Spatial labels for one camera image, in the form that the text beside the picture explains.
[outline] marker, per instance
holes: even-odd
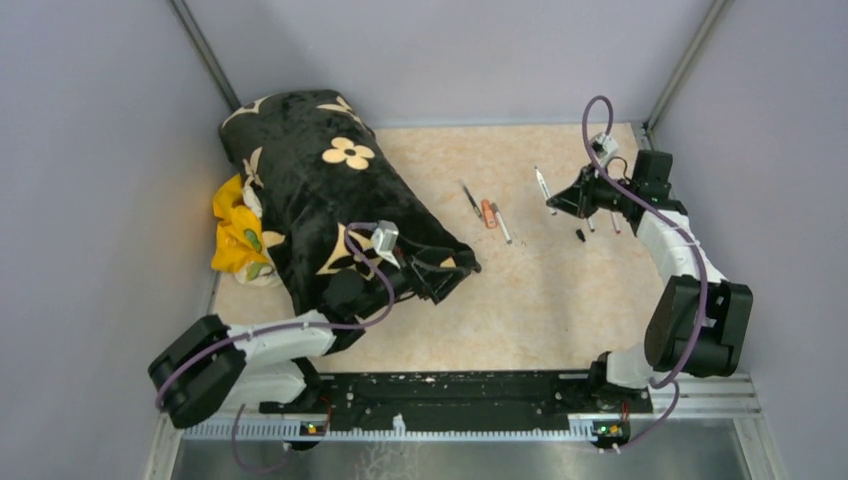
[[[492,204],[485,198],[483,199],[483,223],[486,228],[498,228],[498,217],[495,216],[495,209]]]
[[[468,197],[468,201],[471,202],[471,208],[474,209],[474,213],[477,214],[477,218],[483,220],[483,212],[480,211],[480,207],[477,206],[477,202],[474,200],[474,197],[471,196],[471,192],[468,191],[468,187],[465,186],[465,182],[460,180],[459,184],[462,185],[462,190],[465,191],[465,196]]]
[[[501,210],[498,208],[497,203],[492,204],[492,210],[495,212],[495,218],[498,219],[498,225],[501,226],[501,231],[504,232],[504,239],[506,240],[507,245],[512,244],[512,237],[509,236],[509,230],[506,229],[506,223],[503,221],[503,216],[501,216]]]
[[[615,213],[613,213],[612,210],[610,210],[610,218],[612,219],[612,228],[615,229],[615,233],[621,233],[621,227],[618,225],[618,219],[615,218]]]
[[[545,183],[545,177],[542,176],[542,172],[539,171],[539,167],[533,165],[533,168],[536,169],[536,181],[539,182],[539,186],[542,187],[542,194],[545,195],[545,200],[547,201],[551,198],[551,192],[548,190],[548,184]],[[548,207],[551,211],[551,215],[556,215],[556,209],[553,207]]]

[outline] pen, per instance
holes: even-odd
[[[536,169],[536,181],[539,182],[539,186],[542,187],[542,194],[545,195],[545,200],[551,198],[551,192],[548,190],[548,184],[545,183],[545,177],[542,176],[542,172],[539,171],[539,167],[533,166]],[[551,215],[556,215],[556,209],[552,207],[548,207],[551,211]]]
[[[618,225],[618,219],[615,218],[615,213],[613,213],[612,210],[610,210],[610,218],[612,219],[612,228],[615,229],[615,233],[621,233],[621,227]]]
[[[477,202],[474,200],[474,197],[471,196],[471,192],[468,191],[468,187],[465,186],[465,182],[460,180],[459,184],[462,185],[462,190],[465,191],[465,196],[468,197],[468,201],[471,202],[471,207],[474,209],[474,213],[477,214],[477,218],[483,220],[483,212],[480,211],[480,207],[477,206]]]
[[[506,229],[506,223],[503,221],[503,216],[501,215],[501,210],[498,208],[497,203],[492,203],[492,210],[495,212],[495,218],[498,219],[498,225],[501,226],[501,231],[504,232],[504,239],[506,240],[507,245],[512,244],[512,237],[509,236],[509,230]]]

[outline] purple-gray wall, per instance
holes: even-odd
[[[645,120],[707,0],[188,0],[243,103],[341,89],[378,127]]]
[[[0,478],[139,478],[147,364],[211,291],[227,110],[164,0],[0,25]]]
[[[848,455],[848,2],[736,2],[657,131],[714,263],[754,290],[743,353],[792,478]]]

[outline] flower pattern blanket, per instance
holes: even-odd
[[[344,227],[389,220],[400,234],[440,247],[438,264],[479,271],[474,252],[446,231],[383,155],[368,128],[341,94],[301,91],[260,98],[221,125],[221,140],[243,181],[244,203],[260,218],[262,237],[295,313],[321,304],[335,273],[351,269],[366,280],[370,269],[345,246]],[[377,266],[382,261],[369,232],[352,240]]]

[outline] white pen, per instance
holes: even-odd
[[[509,230],[506,229],[506,223],[503,221],[503,216],[501,215],[501,209],[498,208],[498,204],[492,202],[492,211],[495,212],[495,218],[498,219],[498,225],[501,226],[501,231],[504,232],[504,239],[506,239],[506,244],[512,244],[512,237],[509,236]]]
[[[613,212],[612,210],[610,210],[610,218],[612,219],[612,228],[615,229],[615,233],[621,233],[621,227],[618,225],[618,219],[615,218],[615,212]]]
[[[533,166],[536,169],[536,181],[539,182],[539,186],[542,187],[542,193],[545,195],[545,200],[551,198],[551,192],[548,190],[548,184],[545,183],[545,177],[542,176],[542,172],[539,171],[539,167]],[[551,211],[551,215],[556,215],[556,209],[553,207],[548,207]]]

